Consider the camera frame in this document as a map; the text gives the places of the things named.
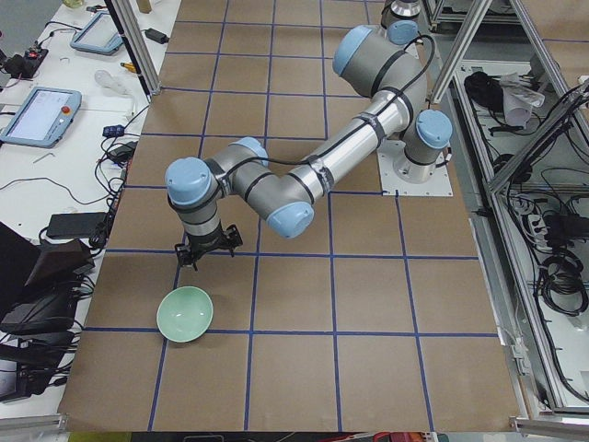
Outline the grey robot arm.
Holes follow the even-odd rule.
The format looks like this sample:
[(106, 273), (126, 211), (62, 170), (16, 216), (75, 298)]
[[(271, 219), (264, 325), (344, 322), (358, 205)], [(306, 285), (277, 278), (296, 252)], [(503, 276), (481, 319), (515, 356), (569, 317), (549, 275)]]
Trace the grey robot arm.
[(380, 25), (387, 39), (405, 45), (418, 36), (417, 18), (421, 4), (417, 0), (386, 0), (381, 11)]
[(243, 137), (212, 157), (184, 157), (166, 171), (167, 201), (183, 225), (186, 241), (176, 245), (179, 265), (195, 267), (214, 250), (235, 251), (243, 240), (236, 226), (223, 227), (218, 200), (239, 196), (283, 238), (301, 235), (313, 221), (314, 203), (366, 157), (401, 134), (396, 174), (421, 184), (439, 165), (453, 133), (449, 118), (426, 110), (429, 65), (392, 41), (392, 30), (360, 25), (342, 39), (333, 71), (369, 106), (338, 133), (282, 176), (269, 168), (273, 158), (253, 137)]

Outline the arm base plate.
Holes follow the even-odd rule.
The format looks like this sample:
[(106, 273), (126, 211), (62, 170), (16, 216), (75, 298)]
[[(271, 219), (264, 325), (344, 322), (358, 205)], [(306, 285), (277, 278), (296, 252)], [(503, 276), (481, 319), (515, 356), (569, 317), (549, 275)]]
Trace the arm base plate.
[(409, 160), (405, 143), (387, 140), (376, 150), (382, 193), (399, 197), (451, 197), (447, 167), (422, 166)]

